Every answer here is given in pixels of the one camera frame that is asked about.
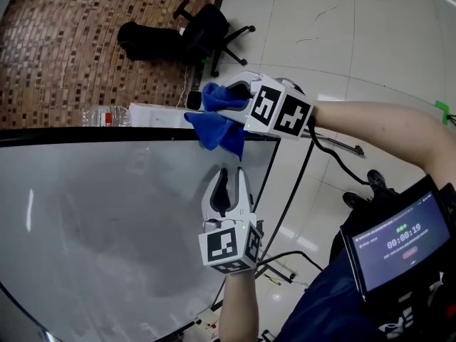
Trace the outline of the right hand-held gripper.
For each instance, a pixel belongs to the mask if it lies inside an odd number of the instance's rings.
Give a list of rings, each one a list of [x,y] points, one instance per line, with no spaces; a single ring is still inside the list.
[[[231,101],[252,99],[245,108],[218,110],[223,118],[251,133],[299,139],[314,109],[314,101],[298,90],[255,72],[240,72],[223,82]]]

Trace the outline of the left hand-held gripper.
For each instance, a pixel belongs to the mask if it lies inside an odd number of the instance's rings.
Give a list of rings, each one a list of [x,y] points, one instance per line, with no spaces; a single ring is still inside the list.
[[[236,199],[228,212],[227,183],[228,172],[222,168],[203,195],[203,233],[199,235],[199,245],[205,266],[233,274],[257,266],[262,233],[257,228],[258,218],[252,212],[245,171],[237,168]]]

